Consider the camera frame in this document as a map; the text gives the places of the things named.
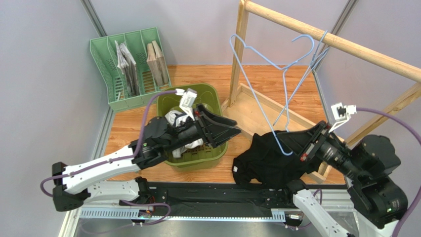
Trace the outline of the white tank top navy trim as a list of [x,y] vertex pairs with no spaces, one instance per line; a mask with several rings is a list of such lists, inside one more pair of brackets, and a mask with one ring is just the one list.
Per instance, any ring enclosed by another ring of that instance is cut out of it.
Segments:
[[197,131],[195,121],[185,112],[172,110],[165,115],[165,118],[175,132],[175,142],[170,145],[170,148],[174,148],[172,150],[174,158],[181,158],[187,150],[204,144]]

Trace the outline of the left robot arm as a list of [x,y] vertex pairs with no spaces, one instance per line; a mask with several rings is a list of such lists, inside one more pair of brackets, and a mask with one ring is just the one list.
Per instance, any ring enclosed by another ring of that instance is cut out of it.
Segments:
[[241,130],[235,120],[216,115],[202,104],[193,117],[180,124],[165,117],[154,117],[141,130],[142,136],[107,156],[78,165],[57,162],[52,165],[52,200],[56,211],[77,209],[88,202],[117,199],[144,204],[150,198],[146,181],[111,181],[116,175],[144,170],[168,160],[172,151],[197,140],[218,148]]

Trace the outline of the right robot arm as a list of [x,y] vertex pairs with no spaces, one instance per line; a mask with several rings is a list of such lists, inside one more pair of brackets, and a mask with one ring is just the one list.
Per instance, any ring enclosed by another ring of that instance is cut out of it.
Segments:
[[406,194],[390,178],[401,164],[391,140],[371,134],[351,149],[332,128],[322,120],[307,130],[275,134],[306,172],[324,162],[350,179],[347,192],[362,218],[360,236],[391,237],[408,210]]

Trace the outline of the black garment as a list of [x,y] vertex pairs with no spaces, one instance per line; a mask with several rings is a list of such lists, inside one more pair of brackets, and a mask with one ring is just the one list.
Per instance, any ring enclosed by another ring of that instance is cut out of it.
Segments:
[[253,135],[248,150],[233,159],[232,175],[240,187],[247,190],[285,188],[305,173],[318,171],[319,159],[309,163],[297,155],[284,155],[271,132]]

